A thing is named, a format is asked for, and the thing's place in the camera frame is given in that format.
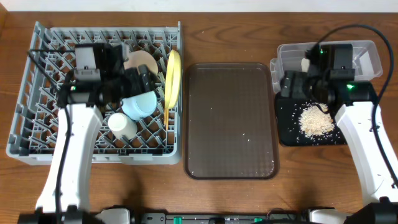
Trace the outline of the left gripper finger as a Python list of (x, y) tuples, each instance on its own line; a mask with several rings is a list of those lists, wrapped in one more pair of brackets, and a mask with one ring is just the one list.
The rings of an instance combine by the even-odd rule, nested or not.
[(139, 77), (141, 79), (142, 83), (142, 90), (144, 93), (154, 91), (154, 82), (153, 82), (153, 74), (147, 67), (147, 65), (143, 64), (138, 66), (138, 71), (139, 71)]
[(136, 96), (143, 93), (142, 80), (136, 68), (126, 70), (128, 96)]

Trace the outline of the white bowl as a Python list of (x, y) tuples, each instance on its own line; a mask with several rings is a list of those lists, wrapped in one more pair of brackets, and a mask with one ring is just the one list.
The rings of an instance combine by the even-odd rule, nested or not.
[(159, 69), (155, 58), (144, 50), (130, 52), (128, 60), (124, 62), (124, 68), (138, 68), (140, 65), (146, 65), (153, 74), (158, 74)]

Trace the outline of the light blue bowl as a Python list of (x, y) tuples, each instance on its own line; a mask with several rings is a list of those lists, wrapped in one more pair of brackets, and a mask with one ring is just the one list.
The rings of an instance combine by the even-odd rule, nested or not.
[(138, 121), (150, 116), (157, 107), (155, 91), (122, 99), (122, 110), (125, 115)]

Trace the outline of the white tissue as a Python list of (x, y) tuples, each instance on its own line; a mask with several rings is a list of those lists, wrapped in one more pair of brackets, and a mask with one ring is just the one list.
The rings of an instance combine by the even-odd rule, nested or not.
[(302, 61), (301, 61), (302, 71), (307, 73), (308, 69), (309, 69), (309, 66), (310, 66), (310, 60), (307, 59), (307, 58), (303, 58)]

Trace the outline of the yellow round plate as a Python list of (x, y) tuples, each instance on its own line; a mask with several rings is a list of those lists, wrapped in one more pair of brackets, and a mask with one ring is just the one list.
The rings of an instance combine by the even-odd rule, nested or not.
[(182, 63), (179, 53), (171, 50), (165, 79), (165, 108), (174, 108), (180, 91)]

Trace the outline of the wooden chopstick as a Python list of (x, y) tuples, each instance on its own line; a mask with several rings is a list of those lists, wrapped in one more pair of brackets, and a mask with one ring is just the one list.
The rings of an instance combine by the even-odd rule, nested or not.
[(167, 122), (168, 122), (168, 109), (165, 109), (165, 111), (164, 111), (164, 125), (166, 126), (167, 125)]
[(166, 131), (169, 130), (169, 112), (168, 112), (168, 122), (167, 122), (167, 125), (166, 125), (166, 127), (165, 127), (165, 130), (166, 130)]

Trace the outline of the pile of rice scraps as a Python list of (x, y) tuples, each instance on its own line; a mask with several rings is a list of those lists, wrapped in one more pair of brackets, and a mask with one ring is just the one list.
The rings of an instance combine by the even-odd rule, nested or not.
[(335, 126), (331, 123), (334, 121), (331, 115), (325, 112), (328, 110), (327, 105), (316, 103), (315, 105), (321, 112), (318, 112), (314, 106), (303, 111), (299, 122), (306, 136), (321, 135), (331, 131)]

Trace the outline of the light green cup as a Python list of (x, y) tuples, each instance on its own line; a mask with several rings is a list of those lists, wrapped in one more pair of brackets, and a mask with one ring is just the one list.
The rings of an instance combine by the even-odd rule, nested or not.
[(136, 123), (123, 113), (114, 113), (108, 119), (108, 127), (118, 139), (132, 139), (137, 133)]

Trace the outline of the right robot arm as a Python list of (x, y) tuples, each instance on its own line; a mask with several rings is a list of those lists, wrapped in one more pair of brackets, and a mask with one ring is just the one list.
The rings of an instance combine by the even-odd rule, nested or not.
[(279, 99), (327, 105), (350, 149), (361, 184), (362, 209), (353, 214), (313, 209), (308, 213), (309, 223), (397, 223), (397, 157), (373, 86), (354, 76), (352, 68), (288, 70), (280, 81)]

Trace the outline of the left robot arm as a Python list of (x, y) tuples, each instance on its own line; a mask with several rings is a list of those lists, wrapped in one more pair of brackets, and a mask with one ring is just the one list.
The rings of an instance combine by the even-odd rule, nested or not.
[(90, 172), (93, 150), (104, 120), (104, 107), (154, 89), (155, 75), (145, 65), (124, 68), (125, 43), (77, 44), (76, 67), (58, 86), (34, 58), (28, 56), (56, 92), (58, 133), (52, 163), (35, 212), (19, 215), (19, 223), (130, 223), (126, 208), (90, 212)]

